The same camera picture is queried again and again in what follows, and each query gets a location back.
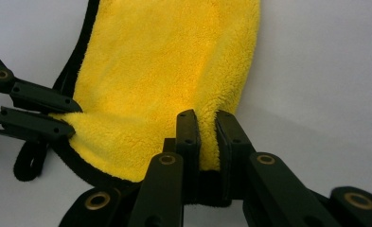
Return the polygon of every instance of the black strap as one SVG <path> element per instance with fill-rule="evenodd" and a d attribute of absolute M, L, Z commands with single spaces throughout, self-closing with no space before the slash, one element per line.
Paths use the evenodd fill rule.
<path fill-rule="evenodd" d="M 41 175 L 47 153 L 45 141 L 25 142 L 14 165 L 14 176 L 21 182 L 29 182 Z"/>

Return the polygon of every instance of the brass grommet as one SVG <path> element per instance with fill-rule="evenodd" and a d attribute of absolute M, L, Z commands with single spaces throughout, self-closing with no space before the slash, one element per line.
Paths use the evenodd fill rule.
<path fill-rule="evenodd" d="M 9 76 L 9 73 L 5 70 L 0 70 L 0 79 L 6 79 Z"/>
<path fill-rule="evenodd" d="M 176 158 L 171 155 L 163 155 L 159 157 L 159 162 L 163 165 L 172 165 L 176 162 Z"/>
<path fill-rule="evenodd" d="M 372 200 L 360 193 L 347 192 L 345 193 L 345 200 L 357 208 L 372 210 Z"/>
<path fill-rule="evenodd" d="M 275 163 L 274 157 L 266 154 L 261 154 L 257 156 L 257 160 L 264 165 L 272 165 Z"/>
<path fill-rule="evenodd" d="M 88 197 L 85 201 L 85 207 L 88 210 L 98 210 L 106 206 L 110 201 L 110 196 L 106 192 L 97 192 Z"/>

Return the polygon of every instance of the white backdrop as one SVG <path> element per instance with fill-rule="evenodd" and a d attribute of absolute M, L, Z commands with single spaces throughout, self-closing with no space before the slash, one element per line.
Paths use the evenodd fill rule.
<path fill-rule="evenodd" d="M 16 77 L 52 86 L 73 50 L 85 0 L 0 1 L 0 58 Z M 0 95 L 0 106 L 12 107 Z M 372 0 L 263 1 L 257 49 L 237 113 L 257 150 L 310 189 L 372 192 Z M 20 183 L 23 142 L 0 136 L 0 226 L 58 226 L 90 185 L 49 152 L 41 178 Z M 247 226 L 231 208 L 188 206 L 185 226 Z"/>

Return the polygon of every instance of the clamp jaw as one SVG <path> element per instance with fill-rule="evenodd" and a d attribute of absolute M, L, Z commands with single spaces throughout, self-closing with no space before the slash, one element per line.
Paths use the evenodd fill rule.
<path fill-rule="evenodd" d="M 277 156 L 256 152 L 237 119 L 217 112 L 221 158 L 218 200 L 243 200 L 251 227 L 372 227 L 372 194 L 344 186 L 330 198 L 307 189 Z M 183 226 L 184 204 L 198 203 L 205 187 L 198 167 L 201 140 L 192 110 L 177 117 L 176 138 L 152 157 L 146 177 L 132 188 L 96 187 L 83 193 L 60 227 Z"/>
<path fill-rule="evenodd" d="M 40 112 L 30 113 L 2 107 L 0 134 L 29 142 L 50 142 L 74 134 L 71 126 L 46 114 L 81 112 L 80 105 L 58 91 L 16 78 L 1 60 L 0 93 L 8 94 L 14 107 Z"/>

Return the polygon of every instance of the fuzzy fabric texture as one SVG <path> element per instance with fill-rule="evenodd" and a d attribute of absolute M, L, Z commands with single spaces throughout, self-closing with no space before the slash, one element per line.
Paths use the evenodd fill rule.
<path fill-rule="evenodd" d="M 217 110 L 234 113 L 257 41 L 259 0 L 102 0 L 77 79 L 70 146 L 140 182 L 176 115 L 194 109 L 201 170 L 219 170 Z"/>

